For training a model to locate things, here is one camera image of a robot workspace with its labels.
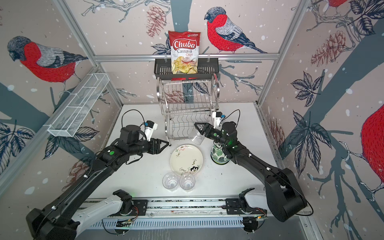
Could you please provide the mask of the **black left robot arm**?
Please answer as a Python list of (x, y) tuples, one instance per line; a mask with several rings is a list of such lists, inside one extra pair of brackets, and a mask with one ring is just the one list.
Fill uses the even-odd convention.
[(77, 179), (62, 195), (42, 210), (33, 209), (26, 221), (35, 240), (74, 240), (83, 231), (104, 218), (121, 212), (128, 215), (135, 207), (132, 196), (123, 190), (96, 205), (79, 211), (84, 201), (122, 165), (130, 163), (131, 156), (158, 155), (170, 144), (153, 139), (156, 124), (148, 121), (145, 130), (127, 125), (121, 128), (120, 137), (100, 151), (85, 174)]

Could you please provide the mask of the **blue floral white bowl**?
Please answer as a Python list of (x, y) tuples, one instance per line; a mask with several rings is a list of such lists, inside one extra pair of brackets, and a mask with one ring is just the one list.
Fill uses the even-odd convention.
[(216, 161), (216, 160), (212, 160), (215, 164), (218, 164), (218, 165), (226, 165), (228, 162), (229, 162), (229, 160), (228, 161), (224, 161), (224, 162), (219, 162), (219, 161)]

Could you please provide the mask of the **green leaf pattern bowl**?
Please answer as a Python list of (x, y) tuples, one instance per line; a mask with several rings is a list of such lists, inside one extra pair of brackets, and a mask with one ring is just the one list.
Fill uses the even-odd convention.
[(213, 147), (211, 148), (211, 159), (219, 162), (229, 160), (223, 152), (222, 145), (219, 143), (214, 143)]

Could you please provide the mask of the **silver two-tier dish rack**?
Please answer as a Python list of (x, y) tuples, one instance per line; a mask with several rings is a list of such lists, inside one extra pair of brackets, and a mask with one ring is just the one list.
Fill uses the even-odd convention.
[(157, 97), (165, 118), (168, 140), (188, 139), (195, 123), (214, 123), (219, 110), (220, 87), (217, 76), (207, 79), (163, 80), (157, 78)]

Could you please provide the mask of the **clear drinking glass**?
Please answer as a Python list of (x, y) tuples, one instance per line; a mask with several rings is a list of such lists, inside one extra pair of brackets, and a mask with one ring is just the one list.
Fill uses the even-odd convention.
[(196, 179), (191, 173), (183, 173), (180, 178), (180, 186), (183, 190), (189, 191), (194, 188)]
[(190, 136), (190, 140), (196, 144), (196, 145), (201, 145), (203, 143), (205, 139), (205, 136), (200, 134), (199, 132), (196, 132), (196, 133), (193, 133), (191, 136)]
[(179, 185), (180, 177), (175, 173), (167, 173), (164, 175), (162, 184), (163, 187), (169, 191), (175, 191)]

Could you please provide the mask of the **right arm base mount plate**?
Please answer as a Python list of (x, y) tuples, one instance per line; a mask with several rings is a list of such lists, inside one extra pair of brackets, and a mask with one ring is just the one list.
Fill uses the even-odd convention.
[(238, 198), (225, 199), (225, 204), (221, 206), (228, 215), (266, 215), (268, 210), (250, 207), (245, 200)]

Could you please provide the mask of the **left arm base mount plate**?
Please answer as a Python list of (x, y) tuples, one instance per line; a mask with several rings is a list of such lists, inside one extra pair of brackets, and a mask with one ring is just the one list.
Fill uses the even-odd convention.
[(111, 214), (108, 217), (136, 217), (145, 216), (148, 207), (148, 200), (133, 199), (130, 203), (123, 203), (123, 206), (117, 213)]

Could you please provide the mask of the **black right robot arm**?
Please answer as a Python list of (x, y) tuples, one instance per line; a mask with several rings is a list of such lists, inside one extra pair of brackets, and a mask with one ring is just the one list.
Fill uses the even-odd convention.
[(210, 123), (194, 123), (194, 126), (200, 135), (221, 144), (229, 160), (248, 170), (264, 184), (268, 208), (276, 219), (285, 222), (309, 205), (294, 173), (288, 168), (281, 170), (274, 167), (251, 153), (238, 140), (236, 123), (226, 122), (221, 130)]

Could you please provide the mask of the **white floral plate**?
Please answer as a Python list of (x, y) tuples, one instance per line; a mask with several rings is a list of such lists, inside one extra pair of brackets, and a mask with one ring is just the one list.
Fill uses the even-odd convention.
[(194, 145), (181, 145), (171, 154), (171, 170), (178, 176), (184, 173), (196, 174), (203, 166), (204, 156), (199, 148)]

